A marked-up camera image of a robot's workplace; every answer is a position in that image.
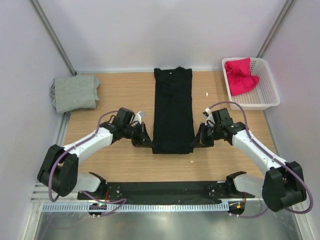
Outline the black t shirt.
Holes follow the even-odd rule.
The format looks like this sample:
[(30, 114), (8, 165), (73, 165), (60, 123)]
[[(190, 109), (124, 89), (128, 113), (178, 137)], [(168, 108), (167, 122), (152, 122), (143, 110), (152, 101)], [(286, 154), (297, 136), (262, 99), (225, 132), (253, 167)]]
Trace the black t shirt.
[(195, 138), (192, 69), (154, 69), (153, 154), (189, 154)]

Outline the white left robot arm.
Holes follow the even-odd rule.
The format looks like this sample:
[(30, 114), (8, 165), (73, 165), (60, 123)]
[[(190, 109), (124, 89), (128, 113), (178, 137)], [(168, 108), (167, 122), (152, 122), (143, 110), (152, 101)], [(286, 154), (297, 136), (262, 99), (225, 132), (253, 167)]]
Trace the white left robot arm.
[(50, 146), (37, 174), (37, 180), (48, 188), (49, 199), (55, 202), (76, 191), (101, 200), (106, 194), (106, 180), (93, 172), (80, 173), (79, 166), (94, 153), (121, 139), (130, 140), (136, 148), (153, 148), (142, 121), (144, 116), (142, 111), (135, 113), (121, 107), (110, 120), (99, 120), (96, 129), (80, 140), (65, 146)]

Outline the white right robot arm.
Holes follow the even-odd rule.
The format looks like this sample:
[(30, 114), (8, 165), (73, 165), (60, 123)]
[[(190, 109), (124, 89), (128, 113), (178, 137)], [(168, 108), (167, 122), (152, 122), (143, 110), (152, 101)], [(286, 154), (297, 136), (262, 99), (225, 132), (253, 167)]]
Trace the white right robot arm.
[(234, 122), (228, 109), (211, 111), (203, 115), (205, 122), (199, 126), (193, 148), (209, 148), (215, 141), (223, 140), (242, 151), (261, 171), (260, 179), (244, 171), (227, 177), (225, 192), (231, 198), (248, 193), (262, 198), (273, 212), (279, 212), (307, 199), (302, 167), (295, 161), (288, 162), (263, 145), (249, 130), (248, 123)]

